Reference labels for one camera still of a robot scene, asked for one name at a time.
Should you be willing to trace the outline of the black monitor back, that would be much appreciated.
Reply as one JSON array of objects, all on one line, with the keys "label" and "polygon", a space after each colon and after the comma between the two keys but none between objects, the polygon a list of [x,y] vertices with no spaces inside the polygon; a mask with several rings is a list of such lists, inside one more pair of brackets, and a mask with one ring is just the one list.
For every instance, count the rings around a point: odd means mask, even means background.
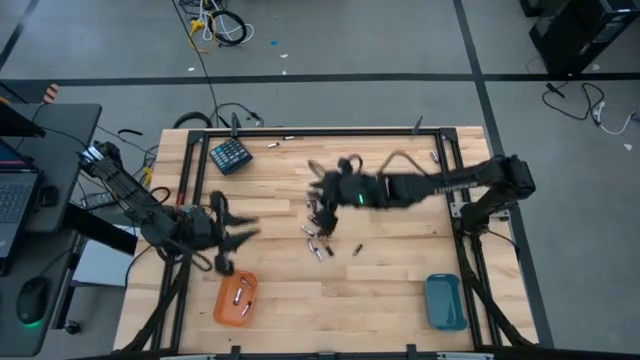
[{"label": "black monitor back", "polygon": [[46,132],[13,108],[0,103],[0,136],[45,137]]}]

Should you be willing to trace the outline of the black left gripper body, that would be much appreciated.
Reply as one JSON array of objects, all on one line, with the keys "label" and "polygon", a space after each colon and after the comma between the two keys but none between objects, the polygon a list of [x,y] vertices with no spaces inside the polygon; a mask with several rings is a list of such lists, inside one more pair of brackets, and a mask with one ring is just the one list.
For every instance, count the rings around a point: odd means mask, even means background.
[{"label": "black left gripper body", "polygon": [[230,216],[228,201],[220,191],[212,192],[209,200],[212,215],[204,207],[178,213],[178,243],[192,256],[192,263],[200,270],[232,275],[234,265],[229,259],[232,241],[227,230]]}]

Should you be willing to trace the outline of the black side desk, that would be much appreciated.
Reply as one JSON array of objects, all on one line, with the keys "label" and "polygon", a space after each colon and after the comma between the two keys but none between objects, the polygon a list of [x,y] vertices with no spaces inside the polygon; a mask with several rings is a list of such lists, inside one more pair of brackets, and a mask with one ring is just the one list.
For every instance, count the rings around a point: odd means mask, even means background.
[{"label": "black side desk", "polygon": [[[69,202],[80,172],[78,154],[90,145],[102,107],[14,104],[12,108],[34,120],[46,135],[8,143],[32,158],[43,172],[44,184],[59,192],[56,206],[29,215],[12,247],[8,274],[0,276],[0,357],[32,357],[40,352],[48,330],[61,322],[56,305],[68,291],[81,241],[96,240],[131,255],[137,238]],[[24,283],[37,276],[48,283],[44,314],[25,325],[16,304]]]}]

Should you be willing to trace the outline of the orange plastic tray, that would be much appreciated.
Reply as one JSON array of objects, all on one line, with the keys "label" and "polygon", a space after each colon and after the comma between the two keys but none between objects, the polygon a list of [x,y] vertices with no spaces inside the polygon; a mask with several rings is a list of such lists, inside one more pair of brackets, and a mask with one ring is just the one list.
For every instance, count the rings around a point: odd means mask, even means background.
[{"label": "orange plastic tray", "polygon": [[[241,282],[241,277],[249,280],[252,288],[246,287]],[[233,299],[238,288],[243,289],[242,297],[238,305],[233,305]],[[232,276],[223,277],[213,310],[213,319],[218,324],[227,327],[245,326],[249,322],[256,304],[257,288],[258,279],[251,272],[236,270]],[[252,301],[251,308],[246,316],[241,316],[241,311],[248,301]]]}]

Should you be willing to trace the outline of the black power strip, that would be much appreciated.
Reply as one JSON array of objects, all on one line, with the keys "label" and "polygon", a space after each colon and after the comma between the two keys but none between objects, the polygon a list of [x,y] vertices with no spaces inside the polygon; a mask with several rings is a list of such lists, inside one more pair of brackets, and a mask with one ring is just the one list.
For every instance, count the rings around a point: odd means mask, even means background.
[{"label": "black power strip", "polygon": [[109,192],[86,194],[81,198],[82,206],[88,211],[113,206],[117,203],[116,198]]}]

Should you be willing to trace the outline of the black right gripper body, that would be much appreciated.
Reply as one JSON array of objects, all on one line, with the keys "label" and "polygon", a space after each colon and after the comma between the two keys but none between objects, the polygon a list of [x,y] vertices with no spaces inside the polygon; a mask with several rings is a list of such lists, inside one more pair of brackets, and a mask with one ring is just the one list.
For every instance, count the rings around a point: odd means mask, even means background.
[{"label": "black right gripper body", "polygon": [[329,209],[338,206],[387,209],[394,206],[390,177],[382,172],[363,172],[362,166],[360,155],[340,158],[337,169],[327,171],[319,182],[319,203]]}]

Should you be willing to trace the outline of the black computer tower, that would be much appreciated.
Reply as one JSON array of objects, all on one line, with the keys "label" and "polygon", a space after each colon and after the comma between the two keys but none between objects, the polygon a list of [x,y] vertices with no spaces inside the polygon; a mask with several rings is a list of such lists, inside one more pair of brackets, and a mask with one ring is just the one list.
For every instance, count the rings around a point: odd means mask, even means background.
[{"label": "black computer tower", "polygon": [[548,74],[573,76],[638,18],[640,0],[548,0],[529,36]]}]

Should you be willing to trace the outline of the black calculator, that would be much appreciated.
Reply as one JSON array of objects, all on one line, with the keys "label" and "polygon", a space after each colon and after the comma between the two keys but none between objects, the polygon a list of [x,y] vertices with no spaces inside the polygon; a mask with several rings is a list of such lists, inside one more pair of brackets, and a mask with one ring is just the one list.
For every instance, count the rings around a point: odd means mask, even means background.
[{"label": "black calculator", "polygon": [[209,156],[224,176],[238,171],[253,160],[253,156],[237,138],[217,145],[209,152]]}]

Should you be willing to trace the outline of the black aluminium table frame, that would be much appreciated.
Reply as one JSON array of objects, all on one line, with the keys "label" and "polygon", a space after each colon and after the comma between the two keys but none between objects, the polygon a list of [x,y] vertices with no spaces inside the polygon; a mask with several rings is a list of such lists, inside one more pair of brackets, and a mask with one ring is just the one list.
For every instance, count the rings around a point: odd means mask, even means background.
[{"label": "black aluminium table frame", "polygon": [[[465,311],[477,332],[439,331],[426,314],[425,280],[457,273],[458,252],[443,196],[408,210],[341,209],[339,223],[323,261],[307,246],[311,229],[306,191],[313,180],[309,160],[334,167],[343,156],[358,154],[363,169],[375,171],[389,155],[402,151],[387,167],[406,172],[418,166],[440,168],[429,153],[443,149],[450,167],[474,165],[490,155],[479,127],[429,128],[416,135],[407,127],[250,128],[239,133],[253,160],[224,176],[204,147],[188,143],[184,130],[163,132],[153,182],[187,189],[184,199],[206,199],[219,190],[237,216],[259,218],[260,233],[234,255],[238,269],[258,279],[249,322],[238,328],[213,319],[220,285],[213,272],[192,269],[186,296],[168,309],[155,343],[181,353],[399,352],[408,345],[421,351],[469,350],[476,340],[489,343],[491,331],[480,303]],[[296,136],[283,140],[284,136]],[[279,142],[275,148],[267,148]],[[358,244],[364,247],[352,256]]]}]

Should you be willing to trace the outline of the black computer mouse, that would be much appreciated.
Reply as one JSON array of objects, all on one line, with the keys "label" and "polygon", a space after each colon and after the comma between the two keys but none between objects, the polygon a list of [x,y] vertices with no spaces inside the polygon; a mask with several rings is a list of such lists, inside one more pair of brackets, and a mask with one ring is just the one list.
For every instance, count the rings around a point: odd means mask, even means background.
[{"label": "black computer mouse", "polygon": [[27,280],[20,289],[16,300],[16,314],[25,326],[39,323],[47,307],[50,282],[42,276]]}]

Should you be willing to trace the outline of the teal plastic tray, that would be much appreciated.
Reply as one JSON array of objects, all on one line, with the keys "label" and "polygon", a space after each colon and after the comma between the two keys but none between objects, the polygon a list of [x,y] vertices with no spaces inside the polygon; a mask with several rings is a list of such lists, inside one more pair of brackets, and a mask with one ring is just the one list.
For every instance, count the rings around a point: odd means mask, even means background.
[{"label": "teal plastic tray", "polygon": [[460,294],[460,279],[454,274],[433,274],[425,281],[426,313],[429,324],[439,331],[467,328]]}]

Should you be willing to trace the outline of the small black desk device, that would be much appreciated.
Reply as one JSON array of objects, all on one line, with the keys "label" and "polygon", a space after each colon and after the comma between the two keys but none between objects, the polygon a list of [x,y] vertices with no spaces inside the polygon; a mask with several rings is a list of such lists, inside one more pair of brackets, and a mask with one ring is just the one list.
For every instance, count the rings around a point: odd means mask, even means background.
[{"label": "small black desk device", "polygon": [[59,191],[55,186],[42,186],[38,193],[38,206],[40,208],[55,207],[59,202]]}]

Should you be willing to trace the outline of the grey laptop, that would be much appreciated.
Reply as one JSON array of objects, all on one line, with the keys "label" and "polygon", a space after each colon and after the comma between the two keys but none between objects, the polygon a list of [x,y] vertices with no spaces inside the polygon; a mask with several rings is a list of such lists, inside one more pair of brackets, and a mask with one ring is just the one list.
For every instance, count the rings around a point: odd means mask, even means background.
[{"label": "grey laptop", "polygon": [[0,139],[0,261],[11,256],[39,178],[40,171]]}]

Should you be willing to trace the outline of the grey flat box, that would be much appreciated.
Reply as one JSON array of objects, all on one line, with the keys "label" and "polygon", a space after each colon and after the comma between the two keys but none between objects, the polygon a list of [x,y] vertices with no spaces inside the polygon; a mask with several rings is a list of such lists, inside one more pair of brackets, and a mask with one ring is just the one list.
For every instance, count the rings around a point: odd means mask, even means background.
[{"label": "grey flat box", "polygon": [[89,240],[81,253],[72,280],[82,284],[123,287],[133,255]]}]

